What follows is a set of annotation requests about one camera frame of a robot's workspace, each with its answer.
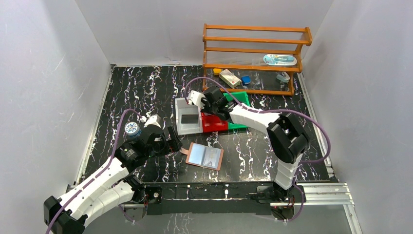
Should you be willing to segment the brown leather card holder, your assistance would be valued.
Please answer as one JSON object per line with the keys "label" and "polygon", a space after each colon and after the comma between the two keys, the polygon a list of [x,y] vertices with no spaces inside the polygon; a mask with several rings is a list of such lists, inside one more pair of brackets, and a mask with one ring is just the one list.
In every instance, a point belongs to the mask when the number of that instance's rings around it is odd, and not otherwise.
{"label": "brown leather card holder", "polygon": [[219,171],[224,157],[224,150],[192,142],[189,149],[181,148],[186,155],[186,164]]}

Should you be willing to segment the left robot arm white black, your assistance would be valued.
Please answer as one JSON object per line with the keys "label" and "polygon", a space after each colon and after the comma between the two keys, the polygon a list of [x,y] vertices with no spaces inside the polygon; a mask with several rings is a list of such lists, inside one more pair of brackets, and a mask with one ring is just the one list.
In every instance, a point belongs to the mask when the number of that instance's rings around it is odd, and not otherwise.
{"label": "left robot arm white black", "polygon": [[157,115],[145,123],[141,134],[124,142],[92,175],[60,197],[43,203],[47,233],[81,234],[107,211],[125,203],[148,203],[161,190],[147,187],[133,174],[150,157],[178,152],[182,143],[174,127],[168,133]]}

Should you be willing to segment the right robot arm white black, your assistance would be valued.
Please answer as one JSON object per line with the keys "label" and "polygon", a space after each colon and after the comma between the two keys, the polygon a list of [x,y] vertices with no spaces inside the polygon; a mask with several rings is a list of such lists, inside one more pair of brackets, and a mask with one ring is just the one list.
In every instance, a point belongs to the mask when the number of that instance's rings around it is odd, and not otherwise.
{"label": "right robot arm white black", "polygon": [[273,189],[258,192],[257,198],[286,202],[293,196],[296,172],[309,143],[308,134],[297,117],[291,113],[255,109],[235,97],[228,100],[217,86],[203,92],[190,91],[185,100],[189,105],[197,106],[202,113],[266,134],[278,159],[277,173]]}

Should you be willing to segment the black card in white bin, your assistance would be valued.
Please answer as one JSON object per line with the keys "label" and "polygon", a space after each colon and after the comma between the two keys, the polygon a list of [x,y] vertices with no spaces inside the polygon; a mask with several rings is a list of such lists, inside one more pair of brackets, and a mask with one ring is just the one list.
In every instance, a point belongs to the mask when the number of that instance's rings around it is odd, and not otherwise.
{"label": "black card in white bin", "polygon": [[181,115],[181,123],[182,124],[198,124],[199,123],[199,116],[198,115]]}

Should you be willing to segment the blue patterned can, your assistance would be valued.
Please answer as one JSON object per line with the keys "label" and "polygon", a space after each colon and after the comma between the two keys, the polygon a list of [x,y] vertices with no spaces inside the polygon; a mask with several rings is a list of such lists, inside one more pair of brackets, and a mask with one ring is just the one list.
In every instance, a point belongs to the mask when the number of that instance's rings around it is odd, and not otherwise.
{"label": "blue patterned can", "polygon": [[137,122],[128,122],[124,126],[124,131],[127,136],[138,137],[141,134],[141,129]]}

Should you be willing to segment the red plastic bin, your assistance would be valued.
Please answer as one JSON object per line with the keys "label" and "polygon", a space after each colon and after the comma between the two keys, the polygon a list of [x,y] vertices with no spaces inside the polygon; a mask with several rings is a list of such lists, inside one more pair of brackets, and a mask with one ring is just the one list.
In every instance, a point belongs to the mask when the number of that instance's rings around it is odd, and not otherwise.
{"label": "red plastic bin", "polygon": [[203,133],[228,130],[228,122],[218,116],[201,113],[201,119]]}

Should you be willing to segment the white plastic bin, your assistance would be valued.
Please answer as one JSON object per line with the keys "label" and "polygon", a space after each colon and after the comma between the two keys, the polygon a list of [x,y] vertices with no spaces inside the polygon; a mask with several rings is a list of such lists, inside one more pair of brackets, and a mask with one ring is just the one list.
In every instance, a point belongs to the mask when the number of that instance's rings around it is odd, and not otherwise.
{"label": "white plastic bin", "polygon": [[175,99],[175,123],[179,136],[203,132],[200,109],[188,105],[183,97]]}

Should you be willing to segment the green plastic bin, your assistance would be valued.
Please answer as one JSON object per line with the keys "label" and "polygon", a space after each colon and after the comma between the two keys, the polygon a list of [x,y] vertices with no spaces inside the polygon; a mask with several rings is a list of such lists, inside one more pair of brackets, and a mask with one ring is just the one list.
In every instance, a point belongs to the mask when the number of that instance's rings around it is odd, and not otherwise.
{"label": "green plastic bin", "polygon": [[[231,94],[241,103],[250,107],[250,101],[247,92],[231,92]],[[233,100],[233,98],[228,93],[223,93],[228,101]],[[228,122],[228,129],[229,130],[236,130],[236,129],[245,129],[248,128],[246,125],[238,124],[238,123],[231,123]]]}

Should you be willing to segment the white cardboard box on shelf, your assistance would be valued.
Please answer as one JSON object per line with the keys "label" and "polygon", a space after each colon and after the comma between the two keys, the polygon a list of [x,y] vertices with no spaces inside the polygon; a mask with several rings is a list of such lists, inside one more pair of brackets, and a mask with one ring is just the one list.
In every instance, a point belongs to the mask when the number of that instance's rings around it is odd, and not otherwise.
{"label": "white cardboard box on shelf", "polygon": [[219,77],[231,88],[235,88],[242,83],[241,79],[228,69],[221,71]]}

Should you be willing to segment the small yellow block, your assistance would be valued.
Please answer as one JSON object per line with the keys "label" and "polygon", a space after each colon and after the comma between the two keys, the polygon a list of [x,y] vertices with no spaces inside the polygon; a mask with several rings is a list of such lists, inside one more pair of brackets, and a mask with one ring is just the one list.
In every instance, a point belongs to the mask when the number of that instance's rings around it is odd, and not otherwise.
{"label": "small yellow block", "polygon": [[214,73],[215,76],[218,76],[221,72],[222,72],[222,69],[220,69],[220,68],[214,68],[213,69],[213,73]]}

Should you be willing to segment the small blue block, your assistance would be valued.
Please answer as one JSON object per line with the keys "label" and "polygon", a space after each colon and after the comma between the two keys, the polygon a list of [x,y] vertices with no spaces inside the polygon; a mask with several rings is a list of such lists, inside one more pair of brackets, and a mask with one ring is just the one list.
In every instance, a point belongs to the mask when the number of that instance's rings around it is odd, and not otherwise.
{"label": "small blue block", "polygon": [[241,81],[243,85],[249,85],[251,83],[250,76],[242,76]]}

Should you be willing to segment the wooden orange shelf rack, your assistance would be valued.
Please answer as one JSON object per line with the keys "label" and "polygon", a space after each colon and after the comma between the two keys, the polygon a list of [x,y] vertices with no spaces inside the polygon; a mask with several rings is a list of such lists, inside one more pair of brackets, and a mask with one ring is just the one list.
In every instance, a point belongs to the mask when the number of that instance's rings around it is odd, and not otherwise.
{"label": "wooden orange shelf rack", "polygon": [[[302,49],[311,46],[313,38],[309,27],[204,24],[202,41],[204,76],[214,78],[231,92],[293,96],[294,75],[303,70]],[[263,61],[267,54],[292,55],[297,59],[297,64],[270,66]],[[214,68],[228,69],[239,78],[250,76],[251,83],[231,88],[214,75]],[[281,72],[286,72],[291,77],[288,83],[276,78]]]}

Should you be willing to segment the teal packaged tool on shelf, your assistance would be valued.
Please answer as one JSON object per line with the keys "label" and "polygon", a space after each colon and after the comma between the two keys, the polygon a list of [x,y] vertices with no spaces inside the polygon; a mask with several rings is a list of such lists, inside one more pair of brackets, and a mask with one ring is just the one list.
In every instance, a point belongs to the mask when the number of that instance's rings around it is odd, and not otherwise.
{"label": "teal packaged tool on shelf", "polygon": [[270,66],[294,66],[297,59],[292,55],[267,54],[263,57],[264,63]]}

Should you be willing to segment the light blue tape dispenser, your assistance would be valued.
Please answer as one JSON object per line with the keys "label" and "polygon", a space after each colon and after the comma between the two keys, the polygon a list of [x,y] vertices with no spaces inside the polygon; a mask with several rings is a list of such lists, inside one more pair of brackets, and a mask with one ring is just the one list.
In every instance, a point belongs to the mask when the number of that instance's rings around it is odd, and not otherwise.
{"label": "light blue tape dispenser", "polygon": [[281,72],[280,74],[277,74],[276,78],[284,83],[288,83],[291,79],[291,77],[286,72]]}

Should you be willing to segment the black metal base frame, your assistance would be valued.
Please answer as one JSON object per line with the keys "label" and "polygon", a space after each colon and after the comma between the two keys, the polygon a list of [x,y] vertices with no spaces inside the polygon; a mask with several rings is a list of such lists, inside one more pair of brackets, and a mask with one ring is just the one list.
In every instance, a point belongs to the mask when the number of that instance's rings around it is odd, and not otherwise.
{"label": "black metal base frame", "polygon": [[304,188],[287,191],[272,181],[146,183],[144,198],[120,205],[129,220],[146,215],[177,213],[268,215],[280,221],[294,219],[307,201]]}

